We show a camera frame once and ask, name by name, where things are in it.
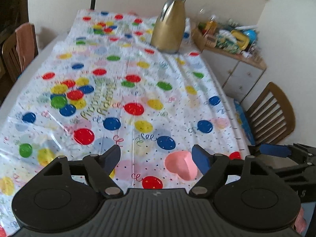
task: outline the screw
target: screw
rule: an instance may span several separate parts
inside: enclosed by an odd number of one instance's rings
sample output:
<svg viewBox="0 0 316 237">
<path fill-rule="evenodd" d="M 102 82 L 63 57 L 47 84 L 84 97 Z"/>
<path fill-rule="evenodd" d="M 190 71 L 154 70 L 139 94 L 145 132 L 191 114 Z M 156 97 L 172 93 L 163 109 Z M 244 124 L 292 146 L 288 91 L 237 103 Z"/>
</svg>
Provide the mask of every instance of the screw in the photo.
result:
<svg viewBox="0 0 316 237">
<path fill-rule="evenodd" d="M 107 195 L 118 195 L 121 192 L 121 189 L 118 187 L 108 187 L 105 189 Z"/>
<path fill-rule="evenodd" d="M 207 189 L 203 186 L 197 186 L 197 187 L 193 187 L 192 188 L 192 192 L 195 195 L 200 195 L 200 194 L 206 194 L 207 193 Z"/>
</svg>

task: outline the towel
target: towel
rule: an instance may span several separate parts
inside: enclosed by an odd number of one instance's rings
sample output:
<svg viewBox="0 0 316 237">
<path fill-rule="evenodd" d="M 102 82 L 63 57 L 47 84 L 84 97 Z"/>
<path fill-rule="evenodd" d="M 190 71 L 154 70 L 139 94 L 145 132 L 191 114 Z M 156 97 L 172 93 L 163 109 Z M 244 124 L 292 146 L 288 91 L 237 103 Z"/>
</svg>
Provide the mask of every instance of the towel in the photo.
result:
<svg viewBox="0 0 316 237">
<path fill-rule="evenodd" d="M 32 25 L 29 22 L 24 23 L 15 30 L 15 33 L 16 52 L 19 56 L 21 72 L 23 72 L 34 59 L 35 45 Z"/>
</svg>

